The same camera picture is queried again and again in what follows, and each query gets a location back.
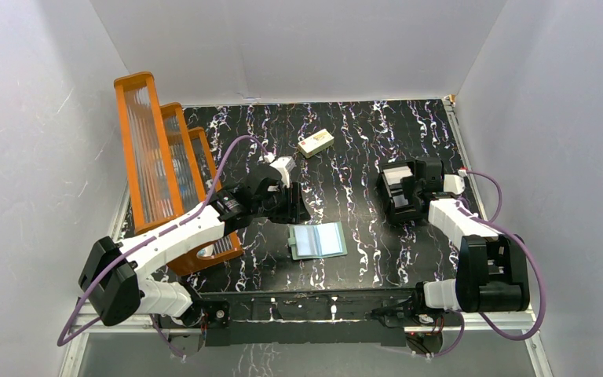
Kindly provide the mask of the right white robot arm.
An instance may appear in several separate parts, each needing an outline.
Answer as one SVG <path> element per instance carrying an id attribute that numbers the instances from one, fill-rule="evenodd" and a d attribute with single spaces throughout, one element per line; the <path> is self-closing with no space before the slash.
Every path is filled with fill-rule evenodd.
<path id="1" fill-rule="evenodd" d="M 421 325 L 432 324 L 442 310 L 490 313 L 528 308 L 527 258 L 520 239 L 496 230 L 462 201 L 472 173 L 461 168 L 448 174 L 440 159 L 418 158 L 389 163 L 379 174 L 391 222 L 424 220 L 459 251 L 455 277 L 416 284 L 411 316 Z"/>

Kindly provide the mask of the mint green card holder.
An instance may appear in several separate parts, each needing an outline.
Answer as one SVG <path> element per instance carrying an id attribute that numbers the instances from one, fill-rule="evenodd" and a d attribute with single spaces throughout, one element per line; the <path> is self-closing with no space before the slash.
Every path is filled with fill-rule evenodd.
<path id="1" fill-rule="evenodd" d="M 347 254 L 341 222 L 290 225 L 287 245 L 293 260 L 333 258 Z"/>

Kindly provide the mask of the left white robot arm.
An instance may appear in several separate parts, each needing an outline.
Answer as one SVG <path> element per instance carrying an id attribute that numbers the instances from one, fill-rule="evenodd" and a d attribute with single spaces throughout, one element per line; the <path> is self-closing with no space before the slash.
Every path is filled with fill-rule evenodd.
<path id="1" fill-rule="evenodd" d="M 255 218 L 276 224 L 310 219 L 301 185 L 291 179 L 294 160 L 279 157 L 259 166 L 246 179 L 208 196 L 186 214 L 118 243 L 106 236 L 92 247 L 79 278 L 102 324 L 121 324 L 134 314 L 174 317 L 185 327 L 205 314 L 199 296 L 177 282 L 150 279 L 158 268 L 179 257 L 198 258 L 200 250 L 244 229 Z"/>

